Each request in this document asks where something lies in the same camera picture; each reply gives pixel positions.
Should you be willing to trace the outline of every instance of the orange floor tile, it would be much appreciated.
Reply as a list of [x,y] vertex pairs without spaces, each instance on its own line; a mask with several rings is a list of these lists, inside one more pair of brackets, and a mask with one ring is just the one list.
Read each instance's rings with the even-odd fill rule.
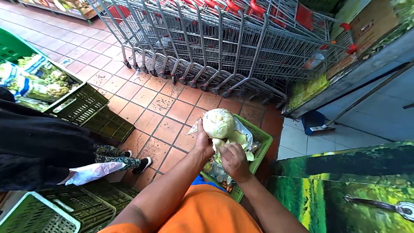
[[86,21],[55,15],[21,4],[0,2],[0,26],[31,42],[51,59],[74,61],[66,68],[110,99],[109,108],[136,129],[119,148],[132,150],[135,158],[151,157],[153,164],[142,174],[127,171],[123,181],[139,190],[168,172],[193,147],[195,135],[185,135],[207,110],[223,107],[261,127],[274,137],[256,176],[265,183],[276,158],[283,117],[274,104],[221,96],[173,85],[151,74],[136,73],[122,63],[116,38],[98,18]]

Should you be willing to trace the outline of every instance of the black shoe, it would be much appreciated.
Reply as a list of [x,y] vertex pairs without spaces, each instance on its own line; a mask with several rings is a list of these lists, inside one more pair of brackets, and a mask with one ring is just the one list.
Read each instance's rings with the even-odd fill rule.
[[123,157],[128,157],[128,158],[130,158],[130,157],[132,157],[132,156],[133,156],[132,150],[127,150],[126,152],[124,152],[124,156],[123,156]]
[[145,169],[151,165],[151,163],[152,163],[152,160],[150,157],[141,159],[140,165],[132,169],[132,173],[134,174],[143,173]]

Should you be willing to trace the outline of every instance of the hand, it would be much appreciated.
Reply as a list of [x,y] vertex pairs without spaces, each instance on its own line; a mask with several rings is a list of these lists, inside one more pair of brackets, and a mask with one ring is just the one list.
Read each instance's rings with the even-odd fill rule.
[[73,175],[75,175],[75,173],[76,173],[75,171],[69,171],[69,175],[67,175],[66,179],[64,179],[62,182],[58,183],[58,185],[59,184],[65,184],[68,180],[70,180],[73,177]]
[[197,139],[192,150],[196,150],[197,152],[201,153],[201,156],[206,161],[214,154],[213,142],[209,139],[207,133],[204,131],[202,118],[200,118],[197,123]]
[[249,170],[246,154],[240,144],[232,142],[219,148],[224,170],[237,183],[248,181],[253,174]]

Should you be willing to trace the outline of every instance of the green crate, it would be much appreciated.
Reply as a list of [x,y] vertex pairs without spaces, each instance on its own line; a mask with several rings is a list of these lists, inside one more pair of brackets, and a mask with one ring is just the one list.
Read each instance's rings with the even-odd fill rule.
[[36,192],[26,193],[0,221],[2,233],[78,233],[81,223]]
[[107,225],[109,225],[112,222],[112,220],[113,219],[111,219],[111,220],[109,220],[107,222],[104,222],[103,224],[101,224],[99,226],[96,226],[96,227],[90,229],[89,231],[87,231],[85,233],[97,233],[98,231],[104,229]]
[[[18,35],[0,28],[0,61],[7,60],[9,62],[17,63],[19,58],[31,56],[33,53],[41,54],[47,58],[46,55]],[[83,126],[86,121],[92,118],[109,103],[109,101],[91,85],[79,80],[73,73],[63,68],[60,64],[57,64],[49,58],[47,58],[47,60],[62,72],[66,73],[71,79],[81,83],[81,85],[51,104],[44,113]]]
[[92,182],[82,185],[82,188],[115,207],[116,215],[118,215],[133,199],[108,182]]
[[63,96],[47,108],[44,113],[61,118],[64,121],[84,126],[109,101],[88,83]]
[[[246,121],[243,117],[235,114],[234,115],[253,135],[253,138],[260,142],[260,147],[254,153],[255,160],[250,163],[249,169],[250,172],[255,174],[257,169],[259,168],[260,163],[263,160],[267,150],[272,144],[273,137],[269,134],[265,133],[259,127],[255,126],[254,124]],[[217,186],[221,187],[221,184],[217,182],[217,180],[213,179],[211,176],[206,174],[205,172],[201,171],[201,175],[205,177],[207,180],[215,183]],[[243,192],[241,191],[238,185],[234,185],[233,191],[231,192],[230,196],[237,202],[240,202],[241,198],[243,197]]]
[[133,124],[118,116],[107,106],[97,112],[84,126],[95,133],[120,142],[125,142],[135,129]]
[[80,233],[112,220],[117,212],[115,207],[103,199],[74,185],[40,191],[39,194],[79,221]]
[[138,190],[136,190],[134,187],[130,187],[122,182],[117,183],[111,183],[112,186],[117,188],[118,190],[122,191],[123,193],[127,194],[128,196],[134,198],[140,193]]

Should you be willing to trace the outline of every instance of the orange shirt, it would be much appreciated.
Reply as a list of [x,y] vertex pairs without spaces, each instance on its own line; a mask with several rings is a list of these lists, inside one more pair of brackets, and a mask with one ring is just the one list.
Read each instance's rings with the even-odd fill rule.
[[[183,202],[159,233],[262,232],[247,211],[230,195],[208,184],[190,186]],[[107,227],[99,233],[141,233],[132,223]]]

